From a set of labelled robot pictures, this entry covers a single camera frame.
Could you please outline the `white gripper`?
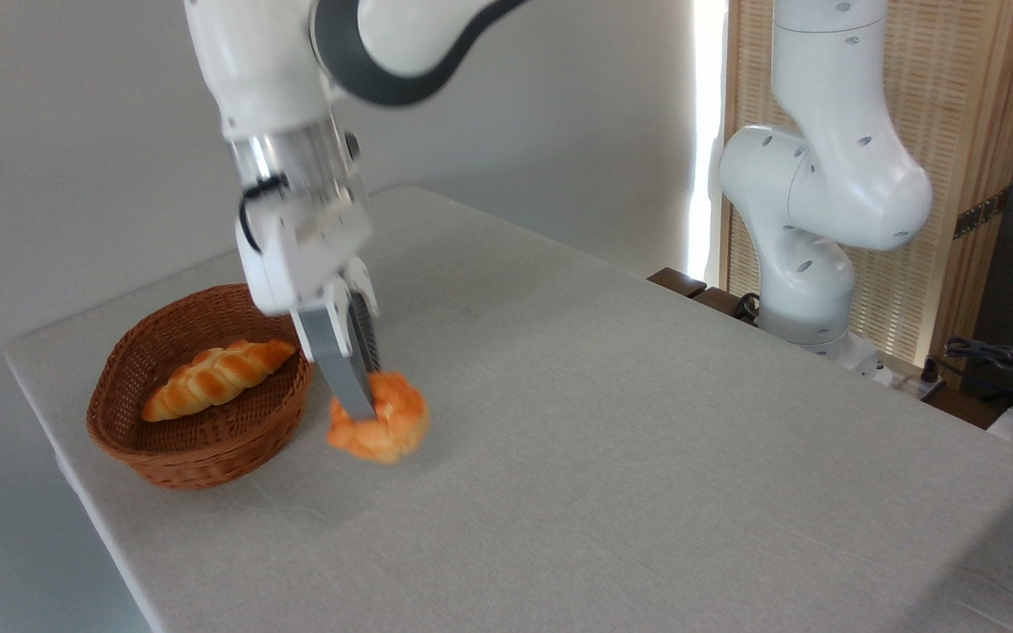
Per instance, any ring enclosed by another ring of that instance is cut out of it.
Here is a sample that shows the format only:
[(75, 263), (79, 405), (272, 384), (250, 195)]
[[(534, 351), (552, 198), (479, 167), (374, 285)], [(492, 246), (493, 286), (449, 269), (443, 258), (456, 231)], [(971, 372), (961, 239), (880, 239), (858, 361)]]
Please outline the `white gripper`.
[(362, 199), (343, 186), (323, 200), (292, 191), (279, 173), (238, 203), (237, 249), (251, 300), (269, 316), (304, 308), (292, 312), (302, 351), (352, 420), (377, 417), (369, 376), (382, 365), (378, 305), (368, 268), (355, 258), (371, 233)]

